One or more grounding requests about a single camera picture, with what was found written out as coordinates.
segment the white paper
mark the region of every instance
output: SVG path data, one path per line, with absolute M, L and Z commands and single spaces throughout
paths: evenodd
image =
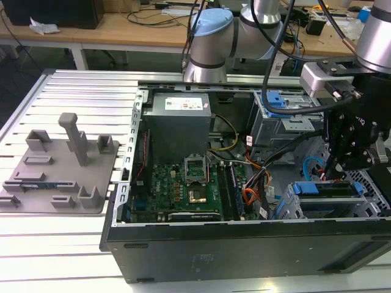
M 53 34 L 60 32 L 59 28 L 55 24 L 43 24 L 30 18 L 30 29 L 40 35 Z
M 259 213 L 260 215 L 264 218 L 264 219 L 268 219 L 268 212 L 265 211 L 265 209 L 263 207 L 260 208 L 259 210 Z
M 201 98 L 166 98 L 165 110 L 202 110 Z

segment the light blue joint cap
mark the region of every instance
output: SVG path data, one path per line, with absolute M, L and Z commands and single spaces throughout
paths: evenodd
M 197 15 L 193 16 L 192 26 L 196 21 Z M 202 37 L 221 31 L 233 21 L 232 12 L 223 8 L 206 9 L 201 12 L 195 27 L 195 37 Z

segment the circuit board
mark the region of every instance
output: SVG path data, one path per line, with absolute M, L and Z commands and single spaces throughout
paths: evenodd
M 218 165 L 207 165 L 208 183 L 205 186 L 187 186 L 185 183 L 185 165 L 157 164 L 153 166 L 150 196 L 142 211 L 138 210 L 137 222 L 164 222 L 164 217 L 172 212 L 210 212 L 221 215 L 224 220 L 224 211 L 217 175 Z M 189 169 L 191 175 L 202 175 L 201 165 L 194 165 Z M 236 183 L 240 191 L 246 182 L 243 165 L 234 166 Z M 195 190 L 204 190 L 199 195 Z

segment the power supply label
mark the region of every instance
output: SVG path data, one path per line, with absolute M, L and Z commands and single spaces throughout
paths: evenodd
M 202 110 L 201 98 L 166 98 L 165 110 Z

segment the black computer case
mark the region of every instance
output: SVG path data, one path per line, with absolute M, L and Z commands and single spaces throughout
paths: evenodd
M 95 29 L 104 14 L 102 0 L 2 0 L 2 4 L 16 26 L 28 26 L 31 17 L 59 27 Z

